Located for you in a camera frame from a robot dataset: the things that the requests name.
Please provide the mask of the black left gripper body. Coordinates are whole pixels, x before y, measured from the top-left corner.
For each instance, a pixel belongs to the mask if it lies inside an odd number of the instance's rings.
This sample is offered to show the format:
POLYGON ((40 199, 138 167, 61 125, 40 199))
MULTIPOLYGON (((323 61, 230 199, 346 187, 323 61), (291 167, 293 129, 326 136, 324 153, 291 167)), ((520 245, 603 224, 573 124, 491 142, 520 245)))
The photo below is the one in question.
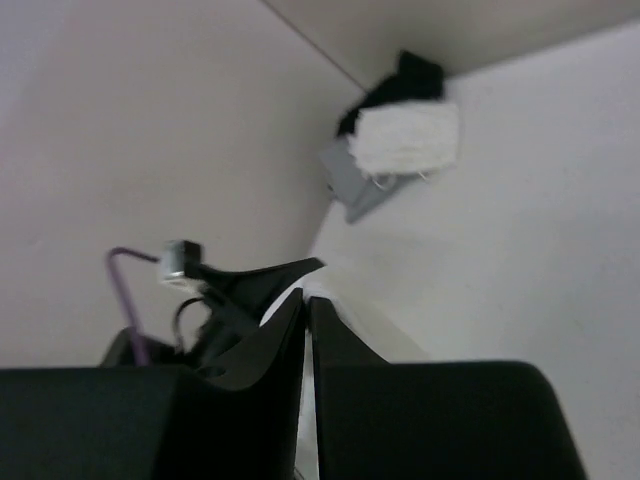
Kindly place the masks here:
POLYGON ((174 313, 175 354, 191 368, 212 368, 215 361, 258 329, 274 281, 273 269, 225 272, 199 269, 197 294, 180 304, 174 313), (191 305, 202 304, 208 317, 188 347, 181 331, 181 318, 191 305))

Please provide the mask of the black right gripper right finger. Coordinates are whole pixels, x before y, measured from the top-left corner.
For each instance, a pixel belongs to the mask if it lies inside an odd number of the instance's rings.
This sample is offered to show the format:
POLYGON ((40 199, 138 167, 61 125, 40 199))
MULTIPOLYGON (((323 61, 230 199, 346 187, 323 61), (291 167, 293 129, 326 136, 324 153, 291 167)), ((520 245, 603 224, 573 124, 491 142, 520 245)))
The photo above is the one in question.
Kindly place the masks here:
POLYGON ((324 479, 582 479, 555 391, 519 361, 392 363, 310 304, 324 479))

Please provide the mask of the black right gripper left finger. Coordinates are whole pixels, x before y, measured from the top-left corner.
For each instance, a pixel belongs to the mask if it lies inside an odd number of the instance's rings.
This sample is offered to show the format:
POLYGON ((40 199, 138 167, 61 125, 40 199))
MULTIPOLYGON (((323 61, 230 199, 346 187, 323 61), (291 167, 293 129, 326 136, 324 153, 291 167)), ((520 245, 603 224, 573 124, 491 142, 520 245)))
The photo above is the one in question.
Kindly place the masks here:
POLYGON ((303 301, 207 374, 183 366, 1 374, 5 479, 289 479, 304 357, 303 301))

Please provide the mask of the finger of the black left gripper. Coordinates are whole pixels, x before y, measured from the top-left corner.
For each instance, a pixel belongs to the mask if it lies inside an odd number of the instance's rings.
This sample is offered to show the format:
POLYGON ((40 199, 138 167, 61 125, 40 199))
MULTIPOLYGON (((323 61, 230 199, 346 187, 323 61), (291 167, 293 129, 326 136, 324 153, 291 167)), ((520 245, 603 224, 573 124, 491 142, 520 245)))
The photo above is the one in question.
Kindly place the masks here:
POLYGON ((217 290, 209 290, 209 308, 216 320, 220 320, 232 330, 257 330, 259 328, 258 320, 255 320, 233 300, 217 290))
POLYGON ((321 260, 316 257, 311 257, 246 271, 224 271, 206 264, 201 264, 199 271, 203 279, 213 285, 230 285, 232 283, 253 280, 284 281, 291 284, 299 278, 319 270, 324 266, 325 264, 321 260))

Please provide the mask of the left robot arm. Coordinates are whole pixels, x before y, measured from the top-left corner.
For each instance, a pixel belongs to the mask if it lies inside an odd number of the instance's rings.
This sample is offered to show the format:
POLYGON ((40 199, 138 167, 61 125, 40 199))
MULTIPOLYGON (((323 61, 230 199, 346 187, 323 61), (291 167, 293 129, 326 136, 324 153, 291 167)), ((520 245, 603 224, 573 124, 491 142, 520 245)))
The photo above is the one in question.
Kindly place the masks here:
POLYGON ((167 343, 146 336, 139 326, 128 325, 113 339, 101 365, 182 364, 195 370, 205 369, 255 331, 269 307, 296 281, 323 266, 324 263, 314 257, 240 272, 202 265, 200 279, 204 281, 203 289, 184 301, 174 313, 171 323, 173 341, 167 343), (180 338, 180 318, 188 306, 199 303, 208 309, 208 318, 199 327, 194 346, 187 348, 180 338))

